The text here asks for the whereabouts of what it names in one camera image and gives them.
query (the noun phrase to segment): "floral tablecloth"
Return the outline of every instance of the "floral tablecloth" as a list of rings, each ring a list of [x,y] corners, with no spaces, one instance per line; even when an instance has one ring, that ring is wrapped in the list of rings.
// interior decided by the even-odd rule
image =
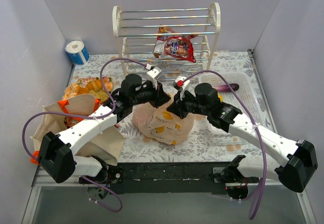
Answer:
[[[145,55],[137,55],[136,58],[144,58]],[[88,63],[76,66],[71,82],[76,82],[80,77],[99,76],[102,65],[117,55],[90,55]],[[257,95],[261,107],[262,117],[266,127],[273,130],[266,104],[252,63],[247,52],[217,52],[214,53],[211,69],[218,72],[238,71],[248,75],[252,87]],[[115,88],[120,86],[123,80],[122,67],[119,61],[109,64],[104,75],[111,76]],[[168,93],[176,93],[172,87],[172,81],[162,82],[164,90]],[[191,86],[193,91],[197,84],[194,81]],[[120,122],[118,130],[126,137],[126,142],[119,162],[198,162],[198,161],[231,161],[236,155],[244,154],[247,157],[261,158],[261,151],[246,141],[231,135],[214,135],[208,129],[205,117],[196,115],[195,123],[188,139],[178,145],[167,145],[145,137],[133,125],[132,115]]]

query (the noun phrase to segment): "white wall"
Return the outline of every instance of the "white wall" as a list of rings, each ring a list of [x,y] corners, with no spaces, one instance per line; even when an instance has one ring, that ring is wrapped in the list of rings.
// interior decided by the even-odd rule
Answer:
[[[104,54],[117,52],[112,33],[112,8],[115,5],[121,6],[123,10],[147,10],[205,8],[211,2],[218,2],[222,14],[218,49],[246,51],[253,49],[257,44],[279,0],[45,0],[45,2],[66,39],[83,39],[90,53]],[[149,16],[165,16],[165,14],[150,13]],[[168,14],[177,16],[180,13]],[[165,20],[165,22],[166,24],[188,23],[185,20],[187,19]],[[191,23],[205,23],[206,20],[191,21]],[[155,25],[159,25],[161,20],[158,23],[156,20],[147,21],[146,24],[154,22]],[[156,33],[157,29],[147,31]],[[193,28],[189,31],[203,32]]]
[[[280,134],[315,144],[319,168],[306,191],[324,220],[324,0],[280,0],[255,60]]]
[[[61,98],[71,70],[65,39],[44,0],[0,0],[0,222],[20,223],[35,165],[21,143],[33,114]],[[39,120],[30,124],[27,142]]]

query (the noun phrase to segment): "blue paper roll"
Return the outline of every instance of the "blue paper roll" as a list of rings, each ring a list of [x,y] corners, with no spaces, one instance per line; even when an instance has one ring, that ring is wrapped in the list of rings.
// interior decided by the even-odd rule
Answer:
[[[65,51],[69,54],[69,57],[75,65],[83,65],[89,59],[85,44],[80,40],[70,42],[65,47]]]

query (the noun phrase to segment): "purple eggplant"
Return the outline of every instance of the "purple eggplant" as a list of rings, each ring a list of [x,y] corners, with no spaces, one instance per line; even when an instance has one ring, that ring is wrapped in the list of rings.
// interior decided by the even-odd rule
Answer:
[[[237,83],[230,83],[229,84],[234,91],[239,89],[239,85]],[[231,89],[227,85],[221,85],[214,87],[218,92],[231,92]]]

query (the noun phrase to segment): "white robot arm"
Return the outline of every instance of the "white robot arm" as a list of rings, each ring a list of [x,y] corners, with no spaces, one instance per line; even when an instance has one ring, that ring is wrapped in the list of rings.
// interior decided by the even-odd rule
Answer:
[[[159,107],[169,101],[170,97],[164,93],[162,84],[156,81],[161,70],[154,68],[147,72],[148,81],[142,84],[142,78],[130,74],[121,84],[121,88],[113,92],[116,109],[108,117],[97,119],[112,110],[112,99],[94,112],[94,119],[85,119],[58,134],[47,133],[42,141],[39,151],[38,163],[61,183],[71,175],[86,175],[92,180],[102,183],[107,178],[107,166],[104,161],[93,157],[76,156],[78,150],[89,140],[104,129],[114,126],[132,112],[137,104],[150,102]],[[168,111],[186,117],[188,113],[207,116],[207,120],[217,128],[232,135],[245,139],[260,148],[259,139],[249,117],[238,108],[220,102],[217,91],[208,83],[201,83],[195,87],[195,96],[187,91],[189,81],[184,84],[175,84],[178,93],[174,102],[167,108]],[[283,138],[270,130],[258,127],[266,152],[270,155],[267,163],[267,178],[279,180],[292,191],[302,192],[317,169],[317,159],[312,143],[308,141],[292,141]],[[246,177],[262,177],[262,159],[245,158],[237,156],[219,178],[224,180],[240,181]]]

